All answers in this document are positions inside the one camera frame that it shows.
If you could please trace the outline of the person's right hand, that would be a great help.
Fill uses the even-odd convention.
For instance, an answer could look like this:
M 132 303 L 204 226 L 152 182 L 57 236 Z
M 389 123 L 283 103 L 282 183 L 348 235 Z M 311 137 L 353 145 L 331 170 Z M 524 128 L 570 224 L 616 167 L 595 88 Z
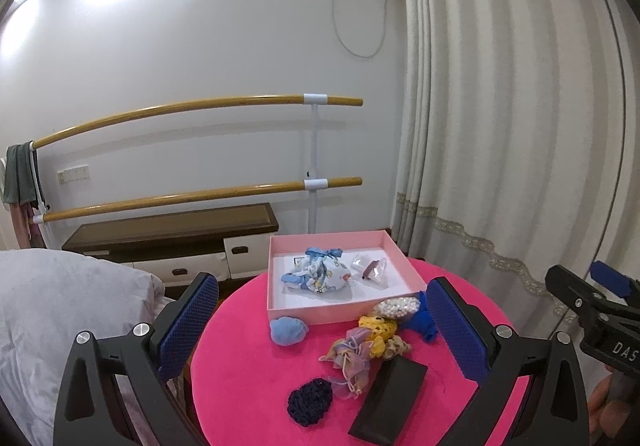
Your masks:
M 591 445 L 639 444 L 639 380 L 613 367 L 588 400 Z

